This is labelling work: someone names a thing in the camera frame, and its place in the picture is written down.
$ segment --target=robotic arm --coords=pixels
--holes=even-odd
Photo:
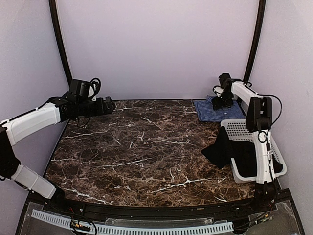
[[[276,197],[275,172],[270,144],[272,122],[272,100],[270,97],[258,95],[240,79],[232,79],[228,73],[219,77],[220,86],[213,91],[217,94],[212,100],[214,110],[229,107],[236,95],[248,105],[246,127],[252,134],[256,151],[257,177],[254,199],[257,205],[266,205]]]
[[[50,181],[24,166],[13,152],[12,146],[25,137],[47,127],[79,116],[87,118],[111,114],[115,104],[110,97],[96,98],[101,82],[73,80],[68,92],[62,97],[52,97],[41,107],[15,118],[0,122],[0,180],[14,180],[23,187],[51,199],[61,191]]]

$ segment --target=folded cloth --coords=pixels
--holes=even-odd
[[[221,127],[215,143],[203,149],[201,153],[219,169],[230,164],[234,158],[236,167],[242,177],[257,175],[257,161],[254,143],[247,141],[230,141],[225,127]],[[283,170],[283,165],[273,158],[274,172]]]
[[[218,110],[214,110],[212,104],[213,98],[213,96],[208,96],[206,100],[194,101],[199,121],[221,122],[225,119],[246,118],[236,101],[234,101],[234,104],[230,108],[222,107]]]

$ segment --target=black pole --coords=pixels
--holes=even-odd
[[[51,19],[52,19],[55,39],[57,41],[57,45],[59,48],[59,54],[61,57],[64,73],[65,73],[65,76],[67,77],[68,85],[70,85],[73,80],[73,77],[69,69],[67,55],[66,55],[65,48],[64,48],[64,43],[62,39],[60,23],[59,23],[59,18],[58,18],[58,11],[57,11],[55,0],[49,0],[49,5],[50,5]]]
[[[263,17],[264,17],[264,12],[265,12],[265,3],[266,3],[266,0],[260,0],[259,1],[258,16],[256,18],[256,24],[255,24],[254,35],[253,35],[253,40],[252,40],[252,45],[251,45],[251,51],[250,51],[250,55],[249,55],[249,59],[248,59],[247,65],[246,65],[246,71],[245,71],[245,75],[244,75],[244,82],[245,83],[247,83],[250,79],[256,51],[258,49],[258,44],[259,44],[261,29],[262,29],[262,23],[263,23]]]

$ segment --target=laundry basket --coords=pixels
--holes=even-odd
[[[253,142],[251,133],[246,128],[246,120],[245,119],[227,119],[221,122],[221,126],[224,126],[226,132],[231,141],[249,141]],[[287,166],[284,162],[283,156],[281,155],[273,137],[270,138],[271,148],[273,152],[274,158],[283,165],[283,170],[279,173],[275,173],[276,177],[286,174]],[[251,181],[256,181],[255,177],[242,177],[237,169],[236,162],[234,158],[231,158],[231,169],[233,171],[235,182],[246,183]]]

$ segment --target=checkered cloth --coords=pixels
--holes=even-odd
[[[221,109],[213,110],[213,98],[213,96],[208,96],[206,100],[194,101],[199,121],[221,122],[225,119],[246,118],[236,101],[234,101],[234,104],[230,108],[222,107]]]

